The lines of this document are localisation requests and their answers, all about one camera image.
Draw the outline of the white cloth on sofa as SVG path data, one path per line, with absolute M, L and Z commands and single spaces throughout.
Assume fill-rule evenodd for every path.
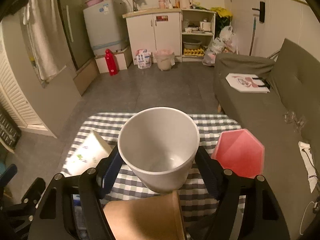
M 313 163 L 311 147 L 309 144 L 304 143 L 302 141 L 298 142 L 298 147 L 299 147 L 300 155 L 304 161 L 304 165 L 308 174 L 310 192 L 313 193 L 316 186 L 318 185 L 319 176 L 315 168 L 315 165 Z

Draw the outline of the white printed bag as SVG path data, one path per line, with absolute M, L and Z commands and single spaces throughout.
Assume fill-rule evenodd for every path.
M 140 49 L 136 51 L 136 61 L 139 69 L 150 68 L 152 65 L 151 52 L 147 49 Z

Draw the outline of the hanging white towel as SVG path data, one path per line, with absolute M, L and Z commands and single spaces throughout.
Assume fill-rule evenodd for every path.
M 23 12 L 40 79 L 47 82 L 65 66 L 58 15 L 56 0 L 28 0 Z

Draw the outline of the yellow egg tray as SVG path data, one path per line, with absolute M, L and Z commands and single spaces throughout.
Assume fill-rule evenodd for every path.
M 202 48 L 199 48 L 199 49 L 184 48 L 183 55 L 191 56 L 191 57 L 204 57 L 204 50 Z

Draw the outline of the white cardboard box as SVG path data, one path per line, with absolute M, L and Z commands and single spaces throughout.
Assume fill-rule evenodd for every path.
M 114 53 L 114 60 L 117 70 L 127 70 L 133 62 L 131 47 L 128 46 L 124 50 Z M 100 74 L 108 73 L 108 67 L 104 55 L 96 57 L 95 61 Z

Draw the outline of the white trash bin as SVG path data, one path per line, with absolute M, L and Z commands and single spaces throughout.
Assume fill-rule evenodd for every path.
M 157 66 L 161 71 L 171 70 L 175 65 L 175 54 L 171 50 L 159 50 L 153 54 Z

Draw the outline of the pink plastic basin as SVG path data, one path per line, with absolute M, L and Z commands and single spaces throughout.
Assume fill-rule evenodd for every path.
M 104 0 L 87 0 L 86 2 L 85 2 L 85 5 L 87 6 L 87 7 L 91 7 L 91 6 L 93 6 L 93 5 L 96 5 L 96 4 L 98 4 L 98 3 L 100 3 L 100 2 L 103 2 Z

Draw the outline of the open white shelf unit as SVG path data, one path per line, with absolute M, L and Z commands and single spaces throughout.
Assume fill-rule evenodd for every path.
M 184 56 L 183 40 L 195 39 L 202 42 L 204 54 L 215 38 L 216 12 L 204 9 L 181 9 L 181 60 L 200 62 L 204 57 Z

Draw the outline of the white ceramic cup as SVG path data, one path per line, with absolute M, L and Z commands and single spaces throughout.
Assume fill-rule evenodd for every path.
M 123 161 L 148 189 L 169 193 L 185 183 L 200 145 L 200 132 L 184 112 L 153 107 L 127 120 L 117 145 Z

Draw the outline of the brown paper cup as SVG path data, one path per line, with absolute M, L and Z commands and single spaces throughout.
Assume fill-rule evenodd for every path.
M 177 191 L 161 196 L 115 200 L 103 208 L 116 239 L 186 239 Z

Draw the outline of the olive green sofa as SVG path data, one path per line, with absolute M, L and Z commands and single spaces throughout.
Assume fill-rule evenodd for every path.
M 226 81 L 229 73 L 254 74 L 271 86 L 270 92 L 241 93 Z M 264 171 L 284 214 L 291 239 L 319 239 L 319 215 L 310 202 L 308 174 L 298 142 L 311 147 L 319 169 L 319 61 L 290 40 L 284 40 L 276 60 L 222 53 L 214 66 L 214 91 L 222 110 L 248 129 L 265 147 Z M 307 122 L 300 133 L 284 114 L 294 111 Z

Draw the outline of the white kitchen cabinet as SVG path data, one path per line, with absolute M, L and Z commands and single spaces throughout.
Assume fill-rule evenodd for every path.
M 144 9 L 123 15 L 133 63 L 137 64 L 136 52 L 147 49 L 151 53 L 170 50 L 175 61 L 182 61 L 182 11 L 181 9 Z

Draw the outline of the white plastic bag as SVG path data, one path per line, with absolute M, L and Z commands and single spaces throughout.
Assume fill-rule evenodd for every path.
M 233 35 L 233 27 L 231 25 L 228 25 L 223 27 L 220 31 L 219 39 L 221 39 L 223 42 L 227 42 L 232 38 Z

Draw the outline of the pink hexagonal plastic cup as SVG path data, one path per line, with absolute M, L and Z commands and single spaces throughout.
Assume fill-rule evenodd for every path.
M 212 159 L 237 175 L 254 178 L 264 169 L 264 145 L 247 129 L 222 132 Z

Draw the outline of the white washing machine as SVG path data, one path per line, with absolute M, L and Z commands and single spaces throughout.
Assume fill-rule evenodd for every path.
M 123 0 L 103 0 L 83 10 L 89 43 L 96 57 L 105 55 L 107 49 L 116 53 L 129 46 L 123 18 L 126 12 Z

